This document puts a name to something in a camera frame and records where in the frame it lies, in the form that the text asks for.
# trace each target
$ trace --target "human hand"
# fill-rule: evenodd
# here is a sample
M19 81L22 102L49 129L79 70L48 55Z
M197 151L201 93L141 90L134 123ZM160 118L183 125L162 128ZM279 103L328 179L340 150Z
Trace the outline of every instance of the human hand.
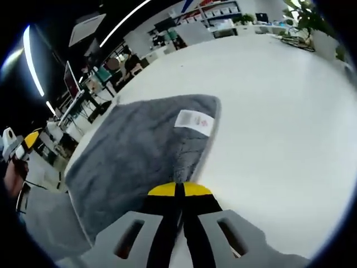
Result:
M23 164L23 167L24 167L26 175L27 175L28 163L21 161L21 164ZM18 194L20 193L20 191L22 189L22 185L23 185L25 178L23 178L20 175L20 172L16 169L14 160L12 159L7 166L6 174L4 177L5 187L9 193L10 197L15 198L18 196Z

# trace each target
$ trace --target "box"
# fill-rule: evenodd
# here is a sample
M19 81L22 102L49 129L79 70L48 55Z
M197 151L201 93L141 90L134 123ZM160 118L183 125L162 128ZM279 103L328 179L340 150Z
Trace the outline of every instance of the box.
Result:
M230 7L230 11L233 14L237 14L238 13L238 7Z
M213 18L213 12L212 11L206 11L205 15L206 15L206 18Z
M223 14L223 15L229 15L229 14L230 14L230 10L229 10L228 7L222 8L221 11L222 11L222 14Z
M219 10L219 9L213 10L213 15L214 16L221 16L221 10Z
M201 15L201 14L197 14L197 15L195 16L195 19L196 19L197 21L201 21L201 20L203 20L203 18L202 18L202 15Z

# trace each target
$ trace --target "white table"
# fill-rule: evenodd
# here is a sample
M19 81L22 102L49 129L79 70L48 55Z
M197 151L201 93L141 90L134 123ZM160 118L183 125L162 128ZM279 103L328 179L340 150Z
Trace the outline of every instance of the white table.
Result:
M354 88L317 55L251 35L171 53L119 95L124 104L194 93L215 95L222 105L218 133L197 182L211 189L223 209L263 230L273 248L311 258L353 195ZM100 123L83 138L70 165ZM182 234L171 267L192 267Z

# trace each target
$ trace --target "ceiling light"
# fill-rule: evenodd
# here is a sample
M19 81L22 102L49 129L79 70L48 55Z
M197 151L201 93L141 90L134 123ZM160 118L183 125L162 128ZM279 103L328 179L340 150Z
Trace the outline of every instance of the ceiling light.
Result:
M21 56L23 52L23 48L16 50L15 52L13 52L12 54L9 55L9 57L6 58L4 64L2 65L2 68L6 68L7 66L11 65L13 62L15 62L15 60Z
M120 23L118 23L116 25L116 27L114 29L112 29L112 31L108 34L108 36L103 40L103 42L100 44L99 47L102 47L107 41L108 39L114 34L114 32L127 20L129 19L135 12L137 12L140 8L142 8L143 6L145 6L148 2L150 2L151 0L145 0L144 2L142 2L139 6L137 6L135 9L133 9L129 14L127 14L127 16L122 19L120 21Z
M28 68L30 70L31 76L35 85L37 87L38 92L43 97L45 95L44 90L38 80L37 74L35 72L35 66L33 65L32 56L31 56L31 49L30 49L30 26L27 26L26 30L23 32L23 47L25 48L25 56Z
M49 107L49 109L50 109L51 112L54 114L54 116L57 116L55 110L53 109L53 107L51 106L51 104L50 104L49 101L46 102L46 105Z
M81 40L85 39L86 37L94 34L97 30L103 19L106 17L107 14L97 15L98 13L95 12L94 14L90 14L88 16L84 16L79 18L81 22L76 24L72 29L71 38L69 40L68 47L71 47Z

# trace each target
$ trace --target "computer monitor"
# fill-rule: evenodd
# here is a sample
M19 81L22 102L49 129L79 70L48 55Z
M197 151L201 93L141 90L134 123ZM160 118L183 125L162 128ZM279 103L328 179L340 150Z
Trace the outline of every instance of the computer monitor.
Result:
M268 23L268 15L266 13L256 13L255 16L257 17L257 21L263 21Z
M167 18L155 24L155 28L158 32L164 32L173 27L176 27L176 22L173 20L173 18Z
M64 82L67 86L67 90L68 90L69 94L74 99L80 92L80 87L79 87L79 84L78 84L76 78L74 77L71 65L69 64L68 61L66 63Z

